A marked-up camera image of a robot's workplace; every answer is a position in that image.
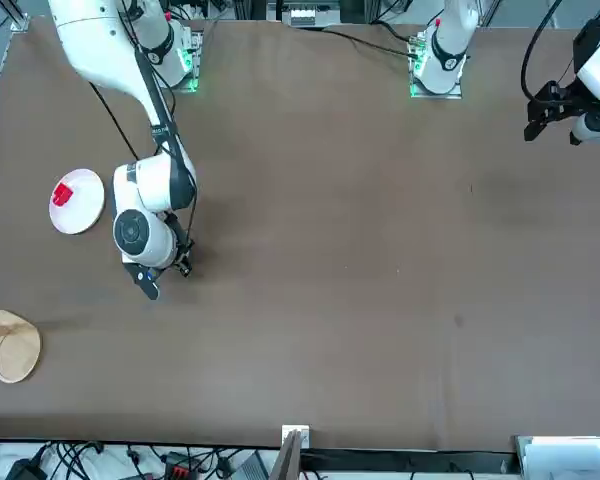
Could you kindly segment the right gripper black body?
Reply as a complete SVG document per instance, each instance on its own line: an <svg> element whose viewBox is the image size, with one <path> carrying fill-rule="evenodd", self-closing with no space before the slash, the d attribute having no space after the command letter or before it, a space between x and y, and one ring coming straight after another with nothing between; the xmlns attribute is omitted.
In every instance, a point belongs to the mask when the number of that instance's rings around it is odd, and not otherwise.
<svg viewBox="0 0 600 480"><path fill-rule="evenodd" d="M157 279L160 277L159 269L137 263L124 263L123 267L131 276L134 284L142 290L149 300L159 298L160 289L157 284Z"/></svg>

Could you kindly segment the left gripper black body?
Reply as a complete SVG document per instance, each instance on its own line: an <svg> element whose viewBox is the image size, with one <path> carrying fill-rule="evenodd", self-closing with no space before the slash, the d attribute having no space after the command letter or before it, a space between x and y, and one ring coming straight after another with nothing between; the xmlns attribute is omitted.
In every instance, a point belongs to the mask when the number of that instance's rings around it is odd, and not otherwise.
<svg viewBox="0 0 600 480"><path fill-rule="evenodd" d="M529 120L562 120L584 113L588 108L587 90L580 80L566 86L547 82L527 104Z"/></svg>

